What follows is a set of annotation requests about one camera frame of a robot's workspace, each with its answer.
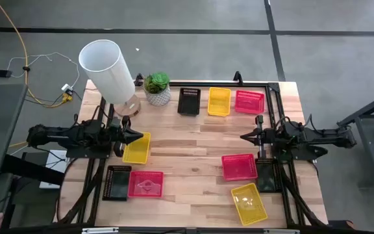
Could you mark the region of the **white flat box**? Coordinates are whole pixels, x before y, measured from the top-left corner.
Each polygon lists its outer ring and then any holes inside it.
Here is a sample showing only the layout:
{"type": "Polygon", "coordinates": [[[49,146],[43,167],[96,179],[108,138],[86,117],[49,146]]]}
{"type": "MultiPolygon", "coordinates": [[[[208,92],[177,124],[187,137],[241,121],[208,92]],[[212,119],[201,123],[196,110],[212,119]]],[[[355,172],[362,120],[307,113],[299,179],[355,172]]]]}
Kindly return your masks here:
{"type": "MultiPolygon", "coordinates": [[[[64,173],[66,170],[66,166],[68,164],[68,159],[66,158],[66,150],[56,150],[52,149],[49,152],[47,162],[45,163],[45,166],[47,168],[56,170],[58,172],[64,173]]],[[[52,183],[47,183],[47,182],[40,182],[39,185],[40,189],[59,189],[59,185],[55,185],[52,183]]]]}

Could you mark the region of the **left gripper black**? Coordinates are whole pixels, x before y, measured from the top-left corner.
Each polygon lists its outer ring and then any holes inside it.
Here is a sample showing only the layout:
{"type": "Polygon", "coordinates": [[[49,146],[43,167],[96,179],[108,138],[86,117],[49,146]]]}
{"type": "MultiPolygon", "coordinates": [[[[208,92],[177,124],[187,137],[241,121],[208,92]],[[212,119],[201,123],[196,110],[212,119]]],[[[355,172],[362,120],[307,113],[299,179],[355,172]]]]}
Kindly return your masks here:
{"type": "Polygon", "coordinates": [[[109,132],[111,134],[111,141],[114,143],[113,151],[117,157],[123,156],[125,145],[129,145],[143,137],[143,133],[131,129],[129,116],[124,116],[122,119],[113,117],[109,132]]]}

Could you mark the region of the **black plastic basket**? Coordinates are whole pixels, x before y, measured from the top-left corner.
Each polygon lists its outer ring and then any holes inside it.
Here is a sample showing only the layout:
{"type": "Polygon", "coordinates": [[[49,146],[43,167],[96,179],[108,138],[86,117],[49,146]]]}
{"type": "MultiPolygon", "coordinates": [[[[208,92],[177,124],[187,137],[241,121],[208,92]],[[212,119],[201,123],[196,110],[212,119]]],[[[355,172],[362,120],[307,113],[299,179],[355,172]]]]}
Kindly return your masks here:
{"type": "Polygon", "coordinates": [[[131,171],[131,166],[108,166],[102,200],[119,202],[127,201],[131,171]]]}
{"type": "Polygon", "coordinates": [[[279,167],[275,159],[256,159],[256,187],[261,193],[277,193],[282,191],[279,167]]]}
{"type": "Polygon", "coordinates": [[[177,112],[185,116],[197,116],[200,109],[201,91],[196,88],[181,88],[177,112]]]}

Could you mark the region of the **silver metal bracket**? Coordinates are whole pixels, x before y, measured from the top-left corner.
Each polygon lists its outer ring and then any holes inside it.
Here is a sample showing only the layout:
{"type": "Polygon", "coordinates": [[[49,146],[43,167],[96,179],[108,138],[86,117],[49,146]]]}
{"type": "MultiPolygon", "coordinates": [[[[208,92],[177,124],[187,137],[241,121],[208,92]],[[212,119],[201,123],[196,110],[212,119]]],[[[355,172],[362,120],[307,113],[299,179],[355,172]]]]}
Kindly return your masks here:
{"type": "Polygon", "coordinates": [[[118,227],[91,227],[84,228],[81,231],[81,234],[118,234],[118,227]]]}
{"type": "Polygon", "coordinates": [[[297,229],[264,229],[264,234],[300,234],[297,229]]]}

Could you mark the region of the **red plastic basket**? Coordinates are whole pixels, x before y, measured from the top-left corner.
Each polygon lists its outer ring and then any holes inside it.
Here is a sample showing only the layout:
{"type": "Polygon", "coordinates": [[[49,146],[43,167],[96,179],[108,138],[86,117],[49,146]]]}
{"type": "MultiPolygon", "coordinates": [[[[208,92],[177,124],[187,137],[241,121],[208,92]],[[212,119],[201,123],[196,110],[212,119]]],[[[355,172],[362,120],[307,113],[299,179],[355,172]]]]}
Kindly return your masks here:
{"type": "Polygon", "coordinates": [[[264,112],[265,95],[260,92],[237,90],[235,97],[235,111],[246,114],[261,114],[264,112]]]}
{"type": "Polygon", "coordinates": [[[164,173],[157,171],[132,171],[129,178],[128,197],[160,198],[164,173]]]}
{"type": "Polygon", "coordinates": [[[253,154],[224,155],[221,157],[226,181],[256,179],[258,172],[253,154]]]}

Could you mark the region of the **black aluminium table frame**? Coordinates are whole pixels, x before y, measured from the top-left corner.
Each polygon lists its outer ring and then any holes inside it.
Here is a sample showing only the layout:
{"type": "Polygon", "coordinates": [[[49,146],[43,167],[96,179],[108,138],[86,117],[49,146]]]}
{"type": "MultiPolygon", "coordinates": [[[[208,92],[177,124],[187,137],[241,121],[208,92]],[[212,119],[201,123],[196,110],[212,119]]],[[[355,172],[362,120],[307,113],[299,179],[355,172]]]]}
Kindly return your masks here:
{"type": "Polygon", "coordinates": [[[255,128],[253,115],[237,113],[211,116],[207,113],[210,87],[228,88],[232,92],[269,90],[264,123],[284,111],[298,122],[303,121],[301,101],[294,82],[269,81],[175,81],[168,104],[156,107],[148,103],[142,88],[136,93],[141,108],[131,118],[132,128],[151,134],[149,156],[145,164],[134,170],[164,173],[160,198],[130,198],[127,201],[102,200],[103,187],[93,189],[80,214],[97,226],[169,227],[169,228],[240,228],[242,223],[231,196],[241,181],[225,181],[221,157],[257,153],[257,148],[242,140],[241,135],[255,128]],[[177,112],[181,88],[201,91],[197,116],[177,112]]]}

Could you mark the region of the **white cylindrical lamp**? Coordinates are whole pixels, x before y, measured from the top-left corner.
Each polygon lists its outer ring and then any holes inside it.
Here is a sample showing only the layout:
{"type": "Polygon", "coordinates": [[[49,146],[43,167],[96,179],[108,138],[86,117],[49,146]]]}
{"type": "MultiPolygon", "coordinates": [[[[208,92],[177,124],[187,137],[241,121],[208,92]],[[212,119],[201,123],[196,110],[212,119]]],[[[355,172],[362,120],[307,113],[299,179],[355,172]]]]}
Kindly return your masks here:
{"type": "Polygon", "coordinates": [[[135,116],[141,103],[120,47],[111,40],[96,40],[79,53],[79,64],[106,102],[119,116],[135,116]]]}

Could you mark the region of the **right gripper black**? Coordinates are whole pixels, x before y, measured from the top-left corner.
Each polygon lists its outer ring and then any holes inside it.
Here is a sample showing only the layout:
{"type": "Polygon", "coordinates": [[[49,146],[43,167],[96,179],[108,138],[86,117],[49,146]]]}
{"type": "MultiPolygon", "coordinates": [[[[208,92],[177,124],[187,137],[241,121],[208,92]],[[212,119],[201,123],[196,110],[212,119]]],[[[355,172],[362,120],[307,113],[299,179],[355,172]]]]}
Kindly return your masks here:
{"type": "Polygon", "coordinates": [[[252,143],[254,146],[259,147],[258,158],[266,158],[266,151],[264,149],[264,144],[272,144],[275,139],[274,128],[263,128],[264,123],[263,116],[258,115],[255,119],[256,128],[254,128],[250,133],[241,135],[242,140],[246,140],[252,143]]]}

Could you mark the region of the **yellow plastic basket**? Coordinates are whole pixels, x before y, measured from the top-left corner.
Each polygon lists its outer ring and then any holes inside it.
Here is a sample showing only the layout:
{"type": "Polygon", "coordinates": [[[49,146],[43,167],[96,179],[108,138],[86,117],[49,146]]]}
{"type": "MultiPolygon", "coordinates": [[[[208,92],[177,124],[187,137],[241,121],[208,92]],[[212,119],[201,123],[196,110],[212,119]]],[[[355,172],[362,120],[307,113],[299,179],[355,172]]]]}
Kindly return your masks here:
{"type": "Polygon", "coordinates": [[[149,156],[150,133],[144,133],[143,137],[125,146],[123,162],[132,164],[145,164],[149,156]]]}
{"type": "Polygon", "coordinates": [[[233,188],[231,195],[243,226],[268,218],[259,191],[254,183],[233,188]]]}
{"type": "Polygon", "coordinates": [[[208,114],[228,116],[231,109],[231,90],[228,88],[210,87],[208,95],[208,114]]]}

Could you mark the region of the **green succulent in white pot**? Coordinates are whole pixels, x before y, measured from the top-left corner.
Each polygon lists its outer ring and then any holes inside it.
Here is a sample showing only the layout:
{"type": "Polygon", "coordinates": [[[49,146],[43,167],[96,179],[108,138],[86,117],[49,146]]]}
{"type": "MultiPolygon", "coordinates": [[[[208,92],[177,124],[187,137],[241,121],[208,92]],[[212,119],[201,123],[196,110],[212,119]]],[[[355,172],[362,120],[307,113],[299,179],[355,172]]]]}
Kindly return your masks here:
{"type": "Polygon", "coordinates": [[[143,82],[148,102],[157,107],[166,105],[171,99],[169,83],[169,76],[164,72],[148,75],[143,82]]]}

